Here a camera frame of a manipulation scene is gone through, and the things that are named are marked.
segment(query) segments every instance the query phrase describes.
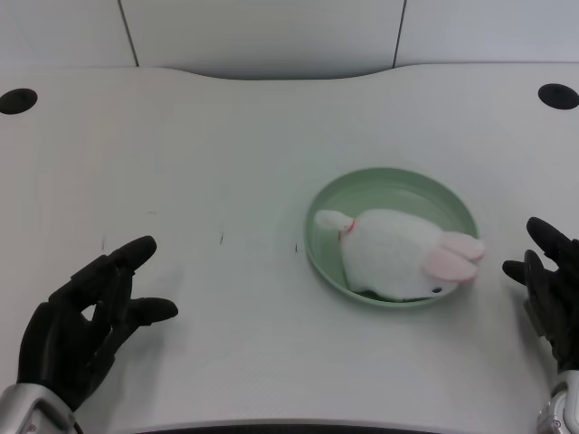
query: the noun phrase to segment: white plush rabbit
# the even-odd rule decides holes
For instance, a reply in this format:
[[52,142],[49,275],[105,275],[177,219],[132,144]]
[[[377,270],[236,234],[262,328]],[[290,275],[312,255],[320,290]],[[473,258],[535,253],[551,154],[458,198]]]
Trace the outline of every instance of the white plush rabbit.
[[472,261],[485,252],[482,241],[396,210],[369,210],[355,220],[319,211],[315,220],[323,229],[339,231],[350,290],[385,298],[443,296],[476,278]]

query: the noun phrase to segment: round hole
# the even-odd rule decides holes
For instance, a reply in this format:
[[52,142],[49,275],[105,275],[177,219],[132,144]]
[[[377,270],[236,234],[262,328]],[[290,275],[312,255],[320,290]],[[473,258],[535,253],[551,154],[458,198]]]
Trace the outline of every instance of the round hole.
[[0,97],[0,113],[17,115],[36,104],[38,94],[32,89],[14,89]]
[[570,110],[579,106],[579,95],[563,84],[546,84],[539,89],[539,98],[549,107]]

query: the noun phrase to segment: plastic plate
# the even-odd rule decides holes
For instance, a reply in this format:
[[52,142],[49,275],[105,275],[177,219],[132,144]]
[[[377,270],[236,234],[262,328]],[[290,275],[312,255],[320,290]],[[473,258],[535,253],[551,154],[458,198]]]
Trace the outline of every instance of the plastic plate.
[[444,185],[402,169],[364,169],[341,176],[324,187],[309,207],[304,232],[306,250],[314,268],[332,287],[372,305],[416,307],[444,298],[395,301],[374,293],[357,294],[348,289],[337,234],[320,229],[314,222],[314,215],[319,210],[336,210],[356,217],[373,208],[408,212],[438,224],[445,231],[479,236],[467,207]]

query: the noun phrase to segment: robotic hand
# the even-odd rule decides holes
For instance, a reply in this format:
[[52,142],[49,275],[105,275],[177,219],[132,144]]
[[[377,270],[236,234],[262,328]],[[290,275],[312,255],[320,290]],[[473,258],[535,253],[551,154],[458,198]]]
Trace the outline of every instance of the robotic hand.
[[[131,299],[135,270],[155,253],[143,237],[100,256],[36,308],[20,346],[18,380],[0,398],[0,433],[68,433],[73,412],[100,386],[140,327],[176,316],[163,298]],[[91,320],[82,314],[95,306]]]
[[527,231],[549,259],[558,266],[547,271],[532,250],[525,262],[508,260],[505,273],[526,285],[527,314],[537,333],[552,346],[559,375],[551,401],[537,419],[539,434],[579,434],[579,241],[537,217]]

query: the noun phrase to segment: table surface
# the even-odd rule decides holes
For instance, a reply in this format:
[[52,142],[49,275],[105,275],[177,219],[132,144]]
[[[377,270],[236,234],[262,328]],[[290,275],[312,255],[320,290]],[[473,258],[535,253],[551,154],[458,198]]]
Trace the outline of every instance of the table surface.
[[[119,351],[78,412],[86,431],[277,419],[533,432],[555,366],[500,265],[533,247],[532,215],[579,233],[579,109],[544,105],[549,82],[579,90],[579,65],[303,81],[0,73],[0,94],[39,95],[0,116],[0,383],[14,382],[40,302],[103,251],[151,234],[158,251],[133,294],[169,297],[180,314]],[[464,200],[489,250],[474,288],[394,311],[314,274],[308,205],[368,166],[431,176]]]

